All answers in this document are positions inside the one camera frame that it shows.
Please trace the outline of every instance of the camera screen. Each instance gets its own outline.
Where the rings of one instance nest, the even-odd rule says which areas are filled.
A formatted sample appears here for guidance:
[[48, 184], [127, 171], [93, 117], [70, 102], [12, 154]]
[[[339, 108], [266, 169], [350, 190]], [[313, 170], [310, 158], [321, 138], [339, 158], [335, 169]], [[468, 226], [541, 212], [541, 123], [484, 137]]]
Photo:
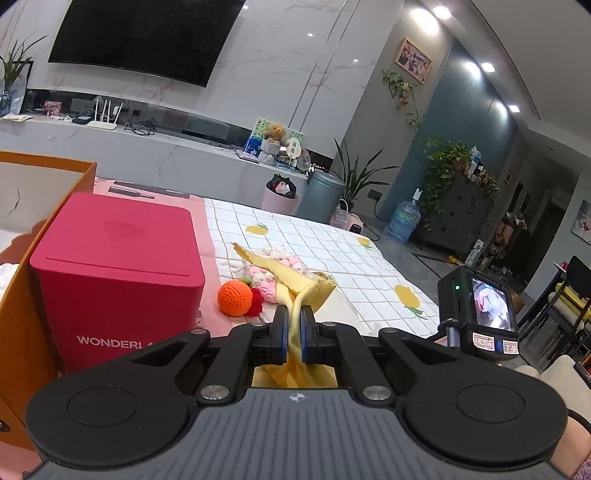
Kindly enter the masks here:
[[514, 327], [511, 325], [505, 294], [498, 288], [475, 278], [472, 279], [472, 290], [478, 325], [512, 332]]

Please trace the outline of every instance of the sticker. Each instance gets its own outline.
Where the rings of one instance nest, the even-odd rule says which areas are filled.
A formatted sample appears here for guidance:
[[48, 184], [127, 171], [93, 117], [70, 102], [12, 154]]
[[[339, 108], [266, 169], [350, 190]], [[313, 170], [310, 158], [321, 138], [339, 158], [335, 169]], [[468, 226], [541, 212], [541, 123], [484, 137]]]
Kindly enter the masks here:
[[508, 355], [519, 355], [517, 348], [517, 342], [510, 342], [509, 340], [503, 340], [503, 353]]
[[495, 338], [488, 335], [481, 335], [480, 333], [472, 332], [472, 342], [474, 346], [481, 350], [495, 351]]

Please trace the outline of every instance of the metal screw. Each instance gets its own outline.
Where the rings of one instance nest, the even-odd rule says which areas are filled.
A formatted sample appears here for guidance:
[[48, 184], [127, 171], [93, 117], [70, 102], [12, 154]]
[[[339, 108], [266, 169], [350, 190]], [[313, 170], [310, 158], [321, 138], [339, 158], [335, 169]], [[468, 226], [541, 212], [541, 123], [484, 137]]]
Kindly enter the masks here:
[[223, 385], [208, 385], [201, 389], [201, 396], [206, 400], [223, 400], [230, 391]]
[[368, 400], [382, 401], [387, 400], [392, 395], [392, 392], [388, 387], [383, 385], [370, 385], [365, 387], [361, 392]]

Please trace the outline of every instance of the hanging plant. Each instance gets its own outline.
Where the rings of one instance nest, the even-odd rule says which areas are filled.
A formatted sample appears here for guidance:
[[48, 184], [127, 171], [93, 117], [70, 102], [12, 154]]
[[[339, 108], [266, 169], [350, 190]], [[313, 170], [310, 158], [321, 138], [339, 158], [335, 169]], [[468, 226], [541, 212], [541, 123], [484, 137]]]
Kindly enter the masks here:
[[404, 80], [402, 75], [390, 70], [384, 70], [384, 82], [388, 85], [388, 90], [390, 91], [392, 98], [398, 98], [397, 110], [407, 106], [410, 103], [410, 99], [413, 100], [414, 112], [409, 112], [406, 116], [409, 117], [407, 119], [407, 124], [413, 127], [416, 133], [421, 126], [421, 118], [414, 98], [414, 89], [417, 86], [408, 83]]

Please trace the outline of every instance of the red crochet flower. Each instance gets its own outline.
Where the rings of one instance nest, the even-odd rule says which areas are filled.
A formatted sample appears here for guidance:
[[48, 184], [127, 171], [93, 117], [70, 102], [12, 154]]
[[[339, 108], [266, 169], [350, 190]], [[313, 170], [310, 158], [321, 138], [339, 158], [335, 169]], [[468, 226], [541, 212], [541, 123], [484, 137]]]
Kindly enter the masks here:
[[252, 304], [248, 312], [245, 313], [246, 317], [258, 317], [262, 313], [262, 303], [265, 301], [261, 295], [261, 292], [257, 288], [251, 288], [252, 290]]

